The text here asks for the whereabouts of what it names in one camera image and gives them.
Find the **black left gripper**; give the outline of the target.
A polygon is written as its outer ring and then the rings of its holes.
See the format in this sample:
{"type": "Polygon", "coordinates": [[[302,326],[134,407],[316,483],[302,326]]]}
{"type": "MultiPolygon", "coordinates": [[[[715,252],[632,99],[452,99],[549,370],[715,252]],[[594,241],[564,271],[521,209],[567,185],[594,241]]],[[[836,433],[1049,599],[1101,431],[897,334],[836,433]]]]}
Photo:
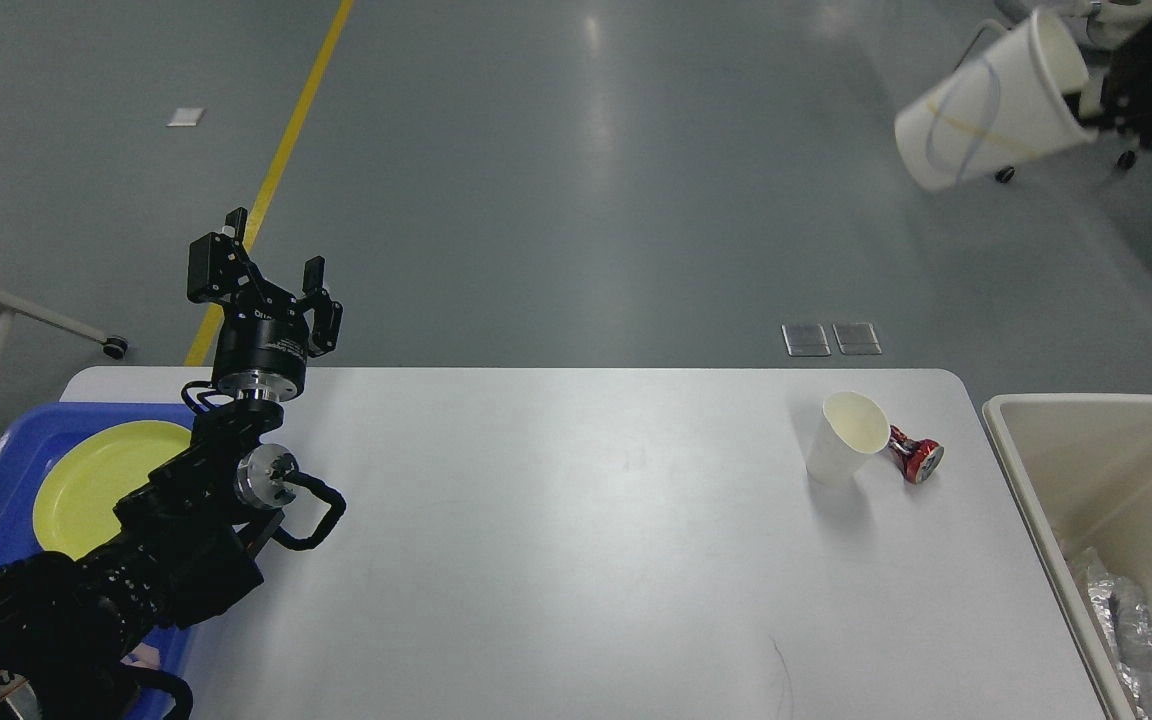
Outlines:
{"type": "Polygon", "coordinates": [[[338,348],[343,306],[325,285],[326,260],[303,265],[302,296],[262,275],[244,247],[250,211],[234,209],[220,232],[189,243],[185,297],[221,306],[211,386],[230,397],[291,401],[305,391],[306,357],[338,348]]]}

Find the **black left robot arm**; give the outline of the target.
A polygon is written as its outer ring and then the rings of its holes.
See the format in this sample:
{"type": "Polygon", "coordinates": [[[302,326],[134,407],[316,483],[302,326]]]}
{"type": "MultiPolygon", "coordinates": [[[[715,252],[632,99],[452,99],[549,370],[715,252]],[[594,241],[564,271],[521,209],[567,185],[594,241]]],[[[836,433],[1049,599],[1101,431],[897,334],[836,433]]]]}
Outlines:
{"type": "Polygon", "coordinates": [[[185,293],[223,313],[209,381],[180,391],[195,415],[184,450],[114,505],[118,533],[70,559],[58,551],[0,568],[0,719],[120,719],[165,694],[169,719],[195,697],[169,670],[129,665],[147,634],[223,614],[259,588],[266,543],[314,550],[347,509],[338,488],[264,441],[305,391],[306,361],[338,346],[343,306],[306,260],[301,293],[270,282],[244,247],[248,211],[189,247],[185,293]]]}

